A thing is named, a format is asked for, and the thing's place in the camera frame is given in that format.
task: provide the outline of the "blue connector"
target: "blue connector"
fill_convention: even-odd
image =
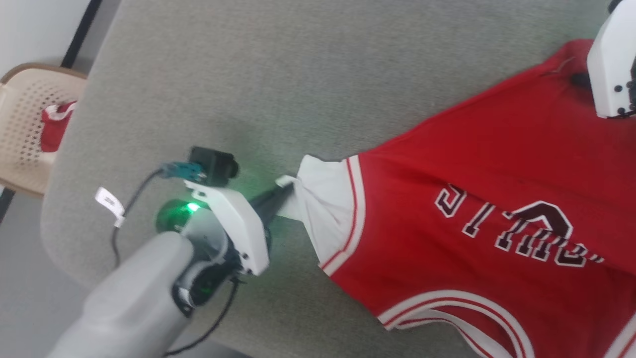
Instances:
[[[199,164],[184,163],[184,162],[171,162],[164,163],[162,165],[163,173],[161,177],[167,178],[181,178],[190,182],[202,182],[205,180],[206,175],[203,172],[203,167]]]

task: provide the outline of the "white stripe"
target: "white stripe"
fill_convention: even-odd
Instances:
[[[403,313],[410,308],[413,308],[419,304],[425,303],[427,301],[431,301],[433,299],[445,299],[444,301],[437,301],[429,304],[425,304],[413,311],[408,312],[408,314]],[[471,301],[474,303],[479,303],[482,306],[486,306],[489,310],[482,308],[481,306],[476,306],[475,304],[465,303],[456,301],[454,299],[464,299],[466,301]],[[441,307],[441,306],[457,306],[469,308],[474,311],[481,312],[486,316],[490,317],[495,322],[499,323],[499,325],[508,333],[510,340],[515,347],[515,352],[517,357],[522,357],[522,350],[525,353],[526,358],[534,358],[534,349],[532,348],[532,344],[530,342],[530,338],[525,333],[519,322],[506,311],[503,307],[494,303],[493,301],[478,296],[476,294],[472,294],[470,292],[464,292],[459,290],[439,290],[426,292],[424,294],[420,294],[414,297],[411,297],[405,301],[398,303],[397,305],[389,308],[384,313],[378,316],[378,320],[382,324],[385,325],[387,329],[392,329],[397,326],[400,322],[404,320],[411,319],[414,314],[420,313],[422,311],[430,310],[431,308]],[[500,319],[499,316],[495,315],[493,312],[498,313],[504,320]],[[387,326],[387,322],[393,320],[393,318],[397,318],[390,325]],[[515,338],[514,333],[519,337],[519,340]]]
[[[362,171],[360,169],[360,161],[357,155],[349,158],[349,166],[351,168],[351,180],[356,191],[356,226],[349,245],[344,252],[337,256],[324,268],[324,272],[333,275],[345,261],[356,251],[364,228],[364,217],[366,215],[366,201],[364,199],[364,185],[362,180]]]
[[[414,317],[409,317],[408,319],[409,320],[411,319],[439,319],[439,320],[427,320],[426,322],[412,322],[408,324],[400,324],[397,326],[397,328],[407,329],[407,328],[421,326],[423,324],[428,324],[433,322],[448,323],[447,321],[450,321],[454,324],[456,328],[458,328],[459,333],[464,337],[464,339],[466,340],[466,343],[468,343],[468,345],[471,346],[471,348],[480,356],[484,358],[486,357],[485,355],[482,354],[481,350],[478,347],[476,347],[470,339],[468,339],[468,337],[470,337],[473,341],[475,341],[475,343],[477,343],[481,349],[488,352],[492,357],[512,358],[510,356],[510,353],[508,353],[508,351],[504,347],[502,347],[497,341],[493,340],[487,334],[480,331],[477,327],[466,322],[465,320],[462,320],[446,312],[442,312],[438,310],[427,310],[427,311],[418,313]]]
[[[632,340],[636,334],[636,314],[632,316],[632,319],[627,322],[625,328],[621,331],[621,333],[616,337],[614,343],[609,346],[607,353],[605,354],[605,358],[627,358],[627,357],[636,357],[636,347],[632,345],[632,347],[627,351],[627,354],[620,355],[622,351],[626,348],[627,344]]]

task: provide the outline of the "basketball jersey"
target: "basketball jersey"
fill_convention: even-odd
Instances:
[[[597,118],[589,41],[342,162],[303,159],[284,216],[387,329],[482,357],[636,357],[636,127]]]

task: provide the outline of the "white cable tag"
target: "white cable tag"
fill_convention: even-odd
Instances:
[[[99,189],[97,189],[97,193],[95,193],[95,200],[115,214],[116,220],[114,225],[115,227],[121,227],[123,221],[126,219],[123,217],[124,209],[121,202],[112,195],[110,191],[103,187],[99,187]]]

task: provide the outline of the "gray floor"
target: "gray floor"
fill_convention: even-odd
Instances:
[[[0,357],[44,357],[77,319],[88,291],[46,256],[39,236],[42,202],[17,194],[0,226]],[[176,345],[196,336],[185,333]],[[183,358],[245,358],[209,340]]]

